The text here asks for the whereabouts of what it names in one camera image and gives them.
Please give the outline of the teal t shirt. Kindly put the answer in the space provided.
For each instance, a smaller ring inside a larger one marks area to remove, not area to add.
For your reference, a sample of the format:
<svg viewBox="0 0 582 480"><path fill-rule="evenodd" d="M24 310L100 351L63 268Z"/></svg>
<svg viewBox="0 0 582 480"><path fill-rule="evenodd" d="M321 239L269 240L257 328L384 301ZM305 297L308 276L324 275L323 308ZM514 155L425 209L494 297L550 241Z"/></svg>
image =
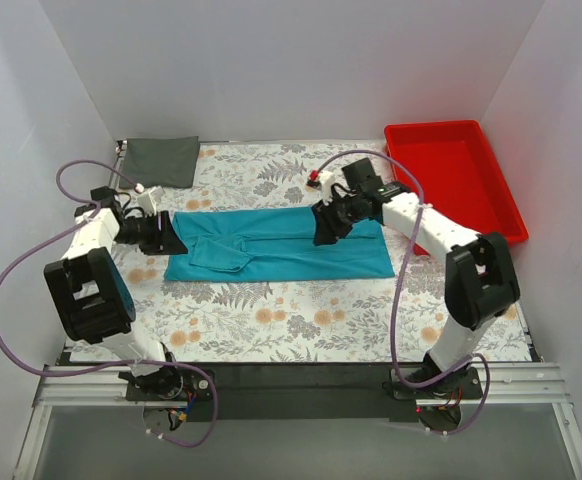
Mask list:
<svg viewBox="0 0 582 480"><path fill-rule="evenodd" d="M173 228L188 249L172 255L169 282L254 283L383 279L394 269L380 225L364 220L333 245L313 243L308 207L177 212Z"/></svg>

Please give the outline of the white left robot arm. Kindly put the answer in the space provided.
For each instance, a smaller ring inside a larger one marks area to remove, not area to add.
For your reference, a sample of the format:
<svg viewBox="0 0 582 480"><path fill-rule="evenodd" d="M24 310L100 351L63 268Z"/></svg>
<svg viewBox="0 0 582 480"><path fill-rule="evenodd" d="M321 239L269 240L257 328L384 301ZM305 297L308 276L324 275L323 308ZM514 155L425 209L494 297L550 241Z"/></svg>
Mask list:
<svg viewBox="0 0 582 480"><path fill-rule="evenodd" d="M119 192L110 187L93 189L90 196L91 203L75 211L75 221L86 225L75 232L63 257L43 271L62 326L71 340L129 360L130 371L122 378L133 387L174 399L184 389L184 377L168 348L134 324L134 300L112 258L112 247L133 245L147 256L180 255L187 248L169 212L157 209L161 188L139 194L138 216L121 205Z"/></svg>

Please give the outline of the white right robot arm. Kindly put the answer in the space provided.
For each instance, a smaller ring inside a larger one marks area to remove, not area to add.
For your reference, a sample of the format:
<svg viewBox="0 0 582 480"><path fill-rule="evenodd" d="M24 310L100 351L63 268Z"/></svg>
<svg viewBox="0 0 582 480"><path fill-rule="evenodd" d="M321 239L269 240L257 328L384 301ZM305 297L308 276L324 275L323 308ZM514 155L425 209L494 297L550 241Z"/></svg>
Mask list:
<svg viewBox="0 0 582 480"><path fill-rule="evenodd" d="M404 375L397 344L390 344L395 381L403 388L446 397L460 384L476 348L495 322L520 298L509 246L498 233L479 233L462 226L426 203L423 187L413 181L384 182L371 163L372 151L342 169L340 185L325 165L312 171L309 187L321 199L312 207L314 243L333 245L355 224L373 220L409 238L444 267L444 302L448 317L442 333L417 370Z"/></svg>

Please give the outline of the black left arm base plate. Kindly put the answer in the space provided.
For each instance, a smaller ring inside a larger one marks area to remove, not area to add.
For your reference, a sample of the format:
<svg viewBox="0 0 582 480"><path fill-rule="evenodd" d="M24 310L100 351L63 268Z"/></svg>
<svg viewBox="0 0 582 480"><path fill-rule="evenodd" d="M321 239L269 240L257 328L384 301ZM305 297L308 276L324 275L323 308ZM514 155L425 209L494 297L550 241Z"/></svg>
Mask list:
<svg viewBox="0 0 582 480"><path fill-rule="evenodd" d="M203 370L201 374L182 367L160 367L147 376L134 377L130 372L122 372L118 378L127 383L125 399L129 401L184 401L193 397L209 401L213 397L210 385L215 373L212 370Z"/></svg>

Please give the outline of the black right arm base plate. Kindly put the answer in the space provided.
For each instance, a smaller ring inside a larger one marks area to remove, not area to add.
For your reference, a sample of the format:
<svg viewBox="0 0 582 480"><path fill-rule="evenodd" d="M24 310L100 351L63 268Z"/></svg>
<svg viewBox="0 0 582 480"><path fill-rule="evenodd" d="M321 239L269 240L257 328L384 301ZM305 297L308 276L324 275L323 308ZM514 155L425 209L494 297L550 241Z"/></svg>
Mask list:
<svg viewBox="0 0 582 480"><path fill-rule="evenodd" d="M401 382L394 370L391 370L387 380L382 382L382 389L396 400L434 400L445 403L460 400L480 400L483 398L483 387L478 370L474 367L464 367L453 372L435 384L412 388Z"/></svg>

